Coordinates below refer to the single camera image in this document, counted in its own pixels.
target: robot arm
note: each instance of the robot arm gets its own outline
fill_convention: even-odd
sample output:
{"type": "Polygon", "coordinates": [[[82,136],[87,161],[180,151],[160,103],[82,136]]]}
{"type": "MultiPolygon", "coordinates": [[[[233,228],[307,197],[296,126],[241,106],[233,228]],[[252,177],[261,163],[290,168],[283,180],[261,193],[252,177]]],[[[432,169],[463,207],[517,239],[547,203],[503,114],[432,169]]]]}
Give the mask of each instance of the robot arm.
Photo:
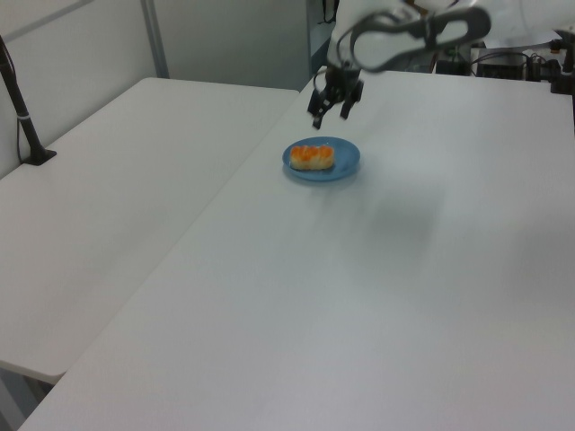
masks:
{"type": "Polygon", "coordinates": [[[423,0],[422,17],[402,0],[341,0],[328,51],[326,86],[315,90],[308,107],[314,126],[343,103],[346,119],[360,101],[359,72],[380,73],[423,52],[462,43],[520,37],[575,21],[573,0],[423,0]]]}

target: wire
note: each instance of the wire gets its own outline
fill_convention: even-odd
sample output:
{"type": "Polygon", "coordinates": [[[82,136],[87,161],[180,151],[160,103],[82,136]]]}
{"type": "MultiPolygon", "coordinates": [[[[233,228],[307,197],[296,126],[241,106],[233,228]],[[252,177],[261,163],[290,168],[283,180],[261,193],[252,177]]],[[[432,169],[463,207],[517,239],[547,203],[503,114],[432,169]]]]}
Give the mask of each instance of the wire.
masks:
{"type": "MultiPolygon", "coordinates": [[[[12,74],[14,75],[14,81],[17,81],[16,78],[16,67],[14,66],[14,62],[12,61],[12,57],[10,56],[10,52],[6,45],[2,46],[2,50],[6,54],[8,58],[8,62],[10,63],[10,68],[12,69],[12,74]]],[[[16,117],[16,154],[18,154],[18,162],[22,164],[22,155],[20,154],[20,119],[16,117]]]]}
{"type": "Polygon", "coordinates": [[[315,75],[314,75],[314,89],[315,89],[317,92],[319,92],[320,90],[317,88],[317,85],[315,84],[315,80],[317,79],[317,77],[318,77],[319,75],[325,74],[325,72],[327,72],[327,69],[320,70],[319,72],[316,72],[315,75]]]}
{"type": "Polygon", "coordinates": [[[16,119],[16,153],[18,154],[18,162],[22,164],[22,156],[20,154],[20,119],[16,119]]]}
{"type": "Polygon", "coordinates": [[[525,57],[527,60],[529,60],[529,56],[527,54],[524,54],[523,52],[514,52],[514,51],[510,51],[510,52],[493,52],[491,54],[486,54],[483,57],[479,57],[476,60],[472,61],[469,66],[472,66],[476,63],[481,63],[482,61],[485,60],[491,60],[493,58],[498,58],[498,57],[506,57],[506,56],[521,56],[521,57],[525,57]]]}

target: bread roll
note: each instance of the bread roll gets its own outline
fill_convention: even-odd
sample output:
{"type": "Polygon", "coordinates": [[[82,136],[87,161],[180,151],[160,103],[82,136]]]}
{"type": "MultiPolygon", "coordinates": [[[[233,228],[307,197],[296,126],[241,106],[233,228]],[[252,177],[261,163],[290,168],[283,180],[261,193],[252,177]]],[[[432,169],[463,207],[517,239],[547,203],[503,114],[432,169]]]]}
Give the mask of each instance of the bread roll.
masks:
{"type": "Polygon", "coordinates": [[[289,154],[289,166],[298,171],[320,171],[334,164],[333,148],[322,146],[294,146],[289,154]]]}

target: table top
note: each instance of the table top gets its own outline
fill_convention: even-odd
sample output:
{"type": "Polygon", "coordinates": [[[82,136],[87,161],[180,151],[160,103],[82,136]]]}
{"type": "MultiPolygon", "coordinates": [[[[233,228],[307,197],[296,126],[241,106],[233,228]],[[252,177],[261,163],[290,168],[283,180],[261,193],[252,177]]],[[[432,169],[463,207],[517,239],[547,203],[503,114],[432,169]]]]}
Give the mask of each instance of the table top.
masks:
{"type": "Polygon", "coordinates": [[[146,79],[0,181],[0,366],[55,382],[297,92],[146,79]]]}
{"type": "Polygon", "coordinates": [[[365,78],[321,132],[302,92],[22,431],[571,427],[571,98],[365,78]],[[282,171],[320,134],[354,177],[282,171]]]}

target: white panel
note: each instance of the white panel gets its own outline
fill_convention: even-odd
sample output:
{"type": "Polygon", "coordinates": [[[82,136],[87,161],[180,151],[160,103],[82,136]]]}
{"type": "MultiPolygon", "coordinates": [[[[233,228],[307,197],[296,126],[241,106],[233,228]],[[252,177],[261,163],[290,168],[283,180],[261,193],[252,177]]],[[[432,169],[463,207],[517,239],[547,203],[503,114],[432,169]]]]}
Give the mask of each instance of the white panel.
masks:
{"type": "Polygon", "coordinates": [[[306,0],[155,2],[170,77],[301,90],[306,0]]]}
{"type": "MultiPolygon", "coordinates": [[[[155,76],[138,0],[98,0],[7,43],[44,145],[155,76]]],[[[0,178],[16,167],[15,113],[0,84],[0,178]]],[[[22,141],[22,148],[27,144],[22,141]]]]}
{"type": "Polygon", "coordinates": [[[2,0],[0,3],[0,32],[8,39],[19,32],[50,17],[92,0],[2,0]]]}

